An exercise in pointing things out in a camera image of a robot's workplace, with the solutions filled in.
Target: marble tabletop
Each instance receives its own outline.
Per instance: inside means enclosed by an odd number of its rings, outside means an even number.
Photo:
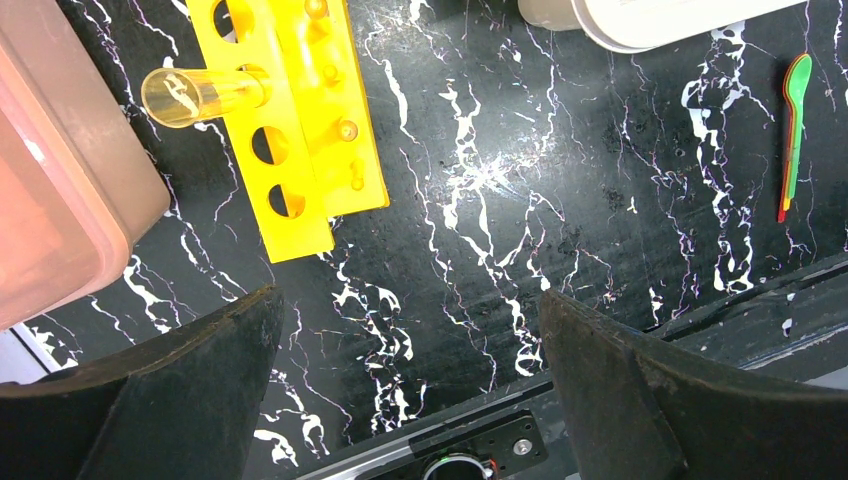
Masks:
[[[184,3],[59,4],[173,202],[121,279],[28,326],[74,365],[281,285],[248,479],[542,371],[543,290],[650,329],[848,251],[841,1],[628,56],[528,27],[515,0],[349,0],[392,205],[332,219],[335,250],[276,265],[223,124],[170,130],[140,106],[151,70],[204,65]],[[780,225],[780,87],[804,51],[798,193]]]

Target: yellow test tube rack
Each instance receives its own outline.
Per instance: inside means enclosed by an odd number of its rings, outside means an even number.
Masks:
[[[221,1],[235,43],[215,28]],[[224,119],[271,262],[332,250],[328,217],[389,205],[345,1],[187,4],[208,70],[151,72],[145,108],[173,127]],[[257,131],[270,162],[254,151]]]

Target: plastic spoon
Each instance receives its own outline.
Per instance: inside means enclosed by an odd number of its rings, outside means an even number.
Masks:
[[[786,166],[783,174],[783,194],[777,221],[783,223],[786,212],[795,198],[795,185],[798,182],[798,163],[801,160],[801,139],[804,136],[804,95],[810,83],[813,60],[809,54],[800,55],[789,66],[783,81],[783,97],[789,104],[789,142],[786,150]]]

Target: test tube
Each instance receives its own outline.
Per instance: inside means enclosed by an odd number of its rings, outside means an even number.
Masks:
[[[264,72],[159,68],[141,84],[141,101],[154,120],[171,128],[256,108],[270,95]]]

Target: black marble surface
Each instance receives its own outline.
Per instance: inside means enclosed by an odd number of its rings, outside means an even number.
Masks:
[[[245,478],[541,371],[544,289],[646,329],[848,250],[841,2],[625,56],[529,28],[514,0],[350,0],[392,206],[334,219],[334,251],[278,265],[222,123],[169,130],[140,108],[149,71],[203,66],[185,5],[59,3],[174,201],[123,278],[28,325],[71,365],[282,285]],[[780,85],[805,50],[800,183],[779,225]]]

